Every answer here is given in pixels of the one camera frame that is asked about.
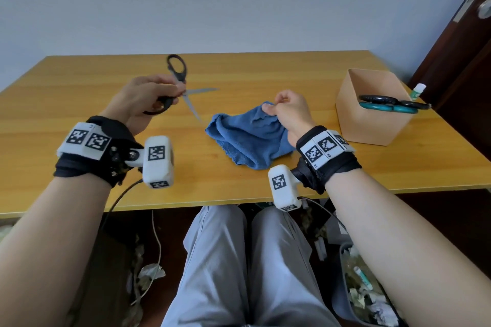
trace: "person's right hand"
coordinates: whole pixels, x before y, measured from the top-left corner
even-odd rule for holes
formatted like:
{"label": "person's right hand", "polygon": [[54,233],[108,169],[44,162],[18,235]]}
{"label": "person's right hand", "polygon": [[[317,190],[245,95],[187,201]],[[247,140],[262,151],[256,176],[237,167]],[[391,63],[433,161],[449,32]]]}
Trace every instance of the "person's right hand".
{"label": "person's right hand", "polygon": [[278,116],[288,130],[288,142],[292,146],[297,146],[298,139],[316,126],[305,98],[289,89],[276,95],[274,105],[263,104],[262,109],[268,115]]}

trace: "blue towel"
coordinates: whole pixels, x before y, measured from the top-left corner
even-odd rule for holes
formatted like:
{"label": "blue towel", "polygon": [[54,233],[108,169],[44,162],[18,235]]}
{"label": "blue towel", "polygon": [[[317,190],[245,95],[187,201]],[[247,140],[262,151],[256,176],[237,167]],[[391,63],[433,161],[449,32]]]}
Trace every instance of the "blue towel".
{"label": "blue towel", "polygon": [[252,169],[266,169],[273,159],[295,150],[278,117],[266,114],[261,106],[241,115],[215,114],[205,132],[234,163]]}

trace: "cardboard box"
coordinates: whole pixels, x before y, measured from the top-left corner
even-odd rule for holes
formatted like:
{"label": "cardboard box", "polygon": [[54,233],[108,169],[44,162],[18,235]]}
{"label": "cardboard box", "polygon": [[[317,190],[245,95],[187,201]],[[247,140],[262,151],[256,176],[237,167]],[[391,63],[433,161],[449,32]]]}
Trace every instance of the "cardboard box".
{"label": "cardboard box", "polygon": [[414,116],[365,109],[359,95],[382,95],[410,101],[401,81],[389,71],[349,69],[336,98],[341,134],[348,141],[389,145]]}

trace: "grey pants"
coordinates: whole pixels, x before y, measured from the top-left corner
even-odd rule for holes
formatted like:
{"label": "grey pants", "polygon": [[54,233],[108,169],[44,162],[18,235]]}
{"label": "grey pants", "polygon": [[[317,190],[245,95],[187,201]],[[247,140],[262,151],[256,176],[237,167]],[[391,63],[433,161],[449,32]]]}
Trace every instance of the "grey pants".
{"label": "grey pants", "polygon": [[186,265],[162,327],[339,326],[322,302],[312,249],[290,215],[275,207],[256,215],[249,269],[246,229],[237,206],[201,209],[184,239]]}

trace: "floor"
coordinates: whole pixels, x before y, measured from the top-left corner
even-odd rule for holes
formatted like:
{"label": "floor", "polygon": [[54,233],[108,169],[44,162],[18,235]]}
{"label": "floor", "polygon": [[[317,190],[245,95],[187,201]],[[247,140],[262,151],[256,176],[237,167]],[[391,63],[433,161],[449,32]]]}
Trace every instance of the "floor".
{"label": "floor", "polygon": [[[483,249],[491,248],[491,194],[487,190],[401,194],[399,197],[435,225],[452,243],[469,257],[488,277],[491,264]],[[200,208],[174,208],[156,210],[155,223],[162,243],[161,264],[166,276],[154,282],[142,300],[144,310],[141,327],[158,327],[177,291],[186,260],[182,241]],[[138,221],[150,228],[150,211],[141,212]],[[146,261],[157,260],[158,247],[151,231],[146,232]],[[311,264],[316,273],[322,295],[329,304],[329,278],[324,263],[315,252]],[[354,326],[341,321],[343,326]]]}

